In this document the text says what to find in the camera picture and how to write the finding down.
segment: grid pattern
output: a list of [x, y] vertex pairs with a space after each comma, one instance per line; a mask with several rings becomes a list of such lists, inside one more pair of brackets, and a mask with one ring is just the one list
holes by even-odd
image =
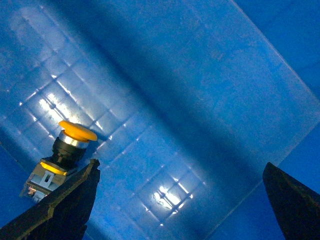
[[17, 4], [3, 27], [10, 41], [1, 61], [11, 65], [2, 69], [1, 126], [8, 139], [23, 137], [29, 159], [12, 154], [30, 172], [51, 154], [59, 121], [89, 126], [99, 136], [91, 155], [102, 173], [91, 221], [110, 223], [119, 238], [180, 239], [167, 219], [204, 187], [201, 179], [178, 157], [181, 146], [165, 143], [171, 133], [132, 87], [109, 63], [95, 64], [46, 11]]

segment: blue surface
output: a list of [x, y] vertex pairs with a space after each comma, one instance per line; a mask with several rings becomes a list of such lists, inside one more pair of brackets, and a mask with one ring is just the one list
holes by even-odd
[[277, 51], [320, 98], [320, 2], [235, 0]]
[[227, 216], [250, 222], [235, 208], [265, 164], [320, 120], [318, 99], [228, 0], [11, 0], [0, 30], [1, 142], [24, 170], [51, 155], [62, 119], [98, 135], [80, 163], [101, 162], [89, 239], [198, 240]]

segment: yellow button cap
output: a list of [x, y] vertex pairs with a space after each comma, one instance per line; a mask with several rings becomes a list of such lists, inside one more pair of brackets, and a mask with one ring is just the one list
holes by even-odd
[[64, 128], [64, 134], [73, 138], [74, 140], [87, 143], [89, 140], [97, 141], [98, 137], [89, 129], [80, 126], [77, 123], [62, 120], [59, 125]]

